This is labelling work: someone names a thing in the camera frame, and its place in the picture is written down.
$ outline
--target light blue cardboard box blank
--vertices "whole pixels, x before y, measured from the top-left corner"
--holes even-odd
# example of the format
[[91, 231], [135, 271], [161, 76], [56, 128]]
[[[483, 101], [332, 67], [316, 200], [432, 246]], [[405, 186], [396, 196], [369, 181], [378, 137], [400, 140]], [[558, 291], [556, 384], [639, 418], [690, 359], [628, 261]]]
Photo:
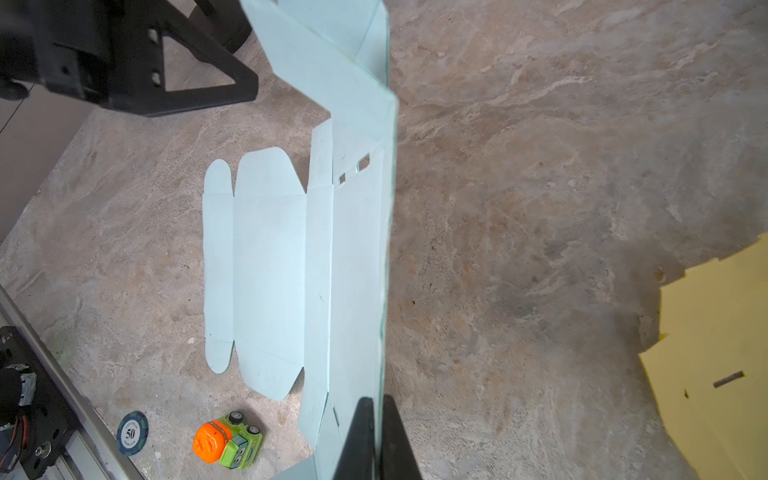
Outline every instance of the light blue cardboard box blank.
[[208, 365], [237, 348], [246, 384], [282, 400], [304, 368], [299, 428], [314, 455], [276, 478], [329, 480], [361, 397], [381, 445], [397, 97], [379, 0], [241, 0], [275, 74], [327, 109], [306, 193], [280, 148], [204, 183]]

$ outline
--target green toy car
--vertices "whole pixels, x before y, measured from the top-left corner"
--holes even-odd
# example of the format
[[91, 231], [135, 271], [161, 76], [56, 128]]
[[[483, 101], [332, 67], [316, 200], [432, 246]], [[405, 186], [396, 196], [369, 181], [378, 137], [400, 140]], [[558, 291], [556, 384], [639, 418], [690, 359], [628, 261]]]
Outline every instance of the green toy car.
[[262, 439], [256, 426], [243, 424], [241, 412], [230, 412], [201, 426], [192, 446], [206, 463], [218, 460], [226, 468], [242, 470], [253, 464]]

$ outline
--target blue poker chip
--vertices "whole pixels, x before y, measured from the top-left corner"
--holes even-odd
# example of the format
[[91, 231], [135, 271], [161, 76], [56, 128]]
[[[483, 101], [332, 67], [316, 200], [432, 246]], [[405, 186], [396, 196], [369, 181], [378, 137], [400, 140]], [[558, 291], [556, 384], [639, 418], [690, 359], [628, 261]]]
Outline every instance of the blue poker chip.
[[127, 414], [118, 428], [120, 453], [129, 457], [136, 455], [147, 443], [147, 435], [149, 435], [147, 416], [139, 411]]

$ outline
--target rectangular slot cutout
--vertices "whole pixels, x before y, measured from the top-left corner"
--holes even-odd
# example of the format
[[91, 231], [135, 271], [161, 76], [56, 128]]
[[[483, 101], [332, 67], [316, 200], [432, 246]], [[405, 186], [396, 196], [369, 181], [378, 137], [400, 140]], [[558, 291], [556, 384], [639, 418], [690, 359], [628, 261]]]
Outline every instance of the rectangular slot cutout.
[[726, 383], [731, 383], [733, 380], [738, 380], [740, 378], [743, 378], [744, 376], [745, 376], [744, 375], [744, 371], [742, 370], [741, 372], [736, 372], [733, 375], [728, 375], [724, 379], [717, 380], [712, 385], [714, 385], [715, 388], [720, 388], [721, 386], [725, 385]]
[[367, 154], [365, 157], [361, 158], [359, 162], [357, 162], [357, 171], [362, 172], [363, 170], [368, 168], [370, 164], [371, 164], [371, 156]]

